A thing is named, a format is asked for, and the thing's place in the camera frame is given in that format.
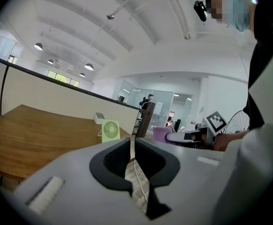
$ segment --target small white device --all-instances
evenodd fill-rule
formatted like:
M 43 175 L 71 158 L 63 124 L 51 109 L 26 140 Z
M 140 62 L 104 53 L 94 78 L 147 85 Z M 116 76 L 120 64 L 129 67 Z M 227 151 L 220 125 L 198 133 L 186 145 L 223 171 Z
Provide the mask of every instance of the small white device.
M 100 112 L 95 112 L 95 115 L 94 115 L 94 121 L 96 124 L 102 124 L 102 121 L 105 119 L 103 113 L 100 113 Z
M 28 207 L 38 214 L 42 214 L 49 204 L 52 202 L 54 196 L 58 193 L 64 181 L 58 177 L 52 177 L 46 185 L 35 195 L 29 202 Z

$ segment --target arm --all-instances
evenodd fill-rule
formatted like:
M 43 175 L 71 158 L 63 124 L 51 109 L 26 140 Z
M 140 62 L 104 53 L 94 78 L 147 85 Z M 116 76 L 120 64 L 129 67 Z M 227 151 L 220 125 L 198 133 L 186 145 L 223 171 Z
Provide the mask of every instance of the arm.
M 237 139 L 242 139 L 249 131 L 244 131 L 236 134 L 218 134 L 216 136 L 214 149 L 215 151 L 224 152 L 227 149 L 229 142 Z M 206 142 L 206 134 L 202 134 L 202 141 Z

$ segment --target window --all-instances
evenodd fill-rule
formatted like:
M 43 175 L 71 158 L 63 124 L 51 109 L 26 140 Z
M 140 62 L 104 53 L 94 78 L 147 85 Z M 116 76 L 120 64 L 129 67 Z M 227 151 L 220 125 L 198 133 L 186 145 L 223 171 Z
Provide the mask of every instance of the window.
M 9 58 L 8 58 L 8 61 L 9 61 L 10 63 L 15 64 L 16 61 L 17 61 L 17 59 L 18 59 L 17 57 L 10 55 Z
M 47 74 L 48 77 L 50 78 L 53 78 L 53 79 L 56 79 L 58 81 L 61 81 L 63 83 L 67 83 L 67 84 L 70 84 L 70 85 L 73 85 L 74 87 L 78 87 L 78 84 L 79 82 L 72 79 L 72 78 L 69 78 L 69 77 L 66 77 L 66 76 L 63 76 L 59 73 L 55 73 L 53 71 L 48 71 L 48 74 Z

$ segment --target camera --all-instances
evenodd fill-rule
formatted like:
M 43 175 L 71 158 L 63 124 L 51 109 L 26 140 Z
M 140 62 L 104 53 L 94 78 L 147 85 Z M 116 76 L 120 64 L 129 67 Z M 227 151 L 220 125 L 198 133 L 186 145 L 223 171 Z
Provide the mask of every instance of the camera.
M 196 10 L 197 14 L 199 15 L 201 21 L 205 22 L 207 19 L 207 12 L 206 12 L 206 7 L 201 1 L 195 1 L 193 5 L 194 10 Z

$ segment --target handrail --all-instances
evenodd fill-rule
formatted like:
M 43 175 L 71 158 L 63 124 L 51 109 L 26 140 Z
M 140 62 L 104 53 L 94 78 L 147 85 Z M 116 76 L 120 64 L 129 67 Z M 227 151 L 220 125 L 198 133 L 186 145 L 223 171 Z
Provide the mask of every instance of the handrail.
M 124 104 L 124 103 L 121 103 L 121 102 L 119 102 L 119 101 L 113 100 L 113 99 L 111 99 L 111 98 L 104 97 L 104 96 L 102 96 L 102 95 L 99 95 L 99 94 L 96 94 L 96 93 L 93 93 L 93 92 L 90 92 L 90 91 L 87 91 L 87 90 L 84 90 L 84 89 L 81 89 L 81 88 L 74 87 L 74 86 L 72 86 L 72 85 L 70 85 L 70 84 L 67 84 L 67 83 L 65 83 L 65 82 L 61 82 L 61 81 L 55 80 L 55 79 L 53 79 L 53 78 L 50 78 L 50 77 L 45 76 L 45 75 L 43 75 L 43 74 L 39 74 L 39 73 L 37 73 L 37 72 L 31 71 L 31 70 L 29 70 L 29 69 L 26 69 L 26 68 L 24 68 L 24 67 L 18 66 L 18 65 L 13 64 L 13 63 L 10 63 L 10 62 L 5 61 L 5 60 L 3 60 L 3 59 L 0 59 L 0 63 L 6 65 L 7 67 L 12 67 L 12 68 L 18 69 L 18 70 L 20 70 L 20 71 L 22 71 L 22 72 L 28 73 L 28 74 L 30 74 L 30 75 L 36 76 L 36 77 L 38 77 L 38 78 L 47 80 L 47 81 L 52 82 L 52 83 L 55 83 L 55 84 L 58 84 L 58 85 L 60 85 L 60 86 L 63 86 L 63 87 L 66 87 L 66 88 L 70 88 L 70 89 L 76 90 L 76 91 L 78 91 L 78 92 L 82 92 L 82 93 L 85 93 L 85 94 L 88 94 L 88 95 L 91 95 L 91 96 L 94 96 L 94 97 L 97 97 L 97 98 L 100 98 L 100 99 L 103 99 L 103 100 L 106 100 L 106 101 L 109 101 L 109 102 L 112 102 L 112 103 L 116 103 L 116 104 L 119 104 L 119 105 L 122 105 L 122 106 L 130 107 L 130 108 L 136 109 L 136 110 L 138 110 L 138 111 L 140 111 L 141 113 L 144 113 L 144 114 L 147 114 L 147 113 L 148 113 L 147 110 L 143 110 L 143 109 L 141 109 L 141 108 L 134 107 L 134 106 L 131 106 L 131 105 L 128 105 L 128 104 Z

